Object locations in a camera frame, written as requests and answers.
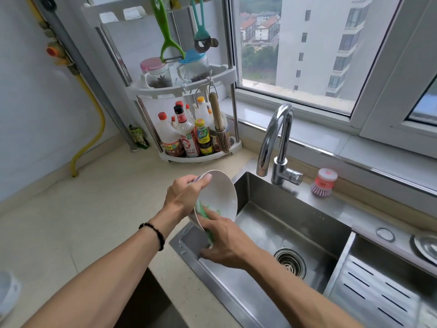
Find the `drain strainer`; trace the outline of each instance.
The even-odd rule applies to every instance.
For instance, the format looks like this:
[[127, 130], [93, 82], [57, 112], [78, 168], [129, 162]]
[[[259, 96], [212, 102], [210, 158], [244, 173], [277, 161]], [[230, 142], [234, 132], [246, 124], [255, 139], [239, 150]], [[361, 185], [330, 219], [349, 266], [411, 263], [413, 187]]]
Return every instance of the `drain strainer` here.
[[289, 248], [283, 248], [276, 252], [274, 257], [281, 265], [287, 268], [287, 270], [292, 272], [294, 275], [300, 277], [301, 279], [305, 277], [305, 262], [296, 251], [293, 251]]

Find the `vegetable peeler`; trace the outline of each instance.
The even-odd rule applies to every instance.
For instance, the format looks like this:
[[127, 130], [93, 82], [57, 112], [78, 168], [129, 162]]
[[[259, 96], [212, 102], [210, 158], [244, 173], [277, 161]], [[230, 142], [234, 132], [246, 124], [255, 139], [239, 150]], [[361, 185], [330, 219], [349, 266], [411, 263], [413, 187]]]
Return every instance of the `vegetable peeler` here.
[[167, 13], [164, 8], [164, 4], [162, 0], [150, 0], [150, 3], [152, 5], [153, 12], [155, 14], [156, 22], [158, 23], [158, 26], [161, 29], [161, 32], [164, 36], [164, 44], [161, 48], [161, 61], [162, 63], [165, 63], [164, 60], [164, 52], [169, 47], [176, 48], [180, 54], [182, 55], [182, 58], [185, 59], [185, 52], [183, 49], [171, 38], [170, 29], [168, 27], [168, 20], [167, 20]]
[[203, 16], [203, 0], [200, 1], [200, 15], [202, 16], [202, 25], [199, 24], [199, 18], [197, 16], [196, 3], [191, 0], [193, 7], [194, 18], [197, 24], [197, 33], [194, 36], [194, 48], [199, 53], [205, 53], [210, 47], [217, 47], [219, 41], [216, 38], [211, 38], [208, 31], [205, 29], [205, 18]]

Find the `blue lid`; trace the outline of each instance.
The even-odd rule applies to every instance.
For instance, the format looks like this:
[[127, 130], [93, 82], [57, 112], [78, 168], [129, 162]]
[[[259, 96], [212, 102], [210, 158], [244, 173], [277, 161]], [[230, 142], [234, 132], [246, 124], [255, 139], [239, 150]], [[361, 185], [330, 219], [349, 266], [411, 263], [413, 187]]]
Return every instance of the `blue lid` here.
[[192, 63], [192, 62], [200, 60], [205, 55], [206, 55], [206, 53], [201, 53], [201, 54], [197, 53], [194, 48], [189, 49], [185, 53], [185, 60], [180, 60], [179, 62], [182, 64]]

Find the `forearm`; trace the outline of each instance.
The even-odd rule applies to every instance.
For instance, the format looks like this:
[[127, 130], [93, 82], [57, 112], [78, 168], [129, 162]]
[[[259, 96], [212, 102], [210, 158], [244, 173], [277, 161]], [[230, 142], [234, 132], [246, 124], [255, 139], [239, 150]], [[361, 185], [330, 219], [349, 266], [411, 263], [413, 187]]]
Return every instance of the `forearm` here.
[[254, 250], [254, 253], [248, 256], [247, 271], [273, 300], [292, 327], [362, 327], [336, 304], [292, 275], [264, 250]]
[[[178, 214], [172, 206], [150, 223], [167, 238]], [[155, 231], [138, 230], [63, 286], [24, 327], [113, 327], [159, 248]]]

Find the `faucet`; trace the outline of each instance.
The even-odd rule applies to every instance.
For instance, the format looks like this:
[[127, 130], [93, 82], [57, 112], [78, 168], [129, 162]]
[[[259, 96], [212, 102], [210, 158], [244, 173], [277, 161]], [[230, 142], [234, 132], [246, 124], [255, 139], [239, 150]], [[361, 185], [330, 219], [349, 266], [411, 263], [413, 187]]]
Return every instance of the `faucet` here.
[[279, 143], [278, 156], [273, 160], [273, 175], [272, 183], [282, 184], [284, 180], [292, 182], [295, 185], [300, 185], [303, 180], [303, 174], [287, 168], [287, 145], [290, 138], [290, 131], [293, 124], [293, 106], [291, 104], [283, 104], [273, 114], [269, 126], [267, 127], [264, 142], [259, 151], [257, 163], [257, 175], [261, 177], [267, 176], [269, 162], [272, 155], [273, 147], [279, 129], [282, 126], [281, 141]]

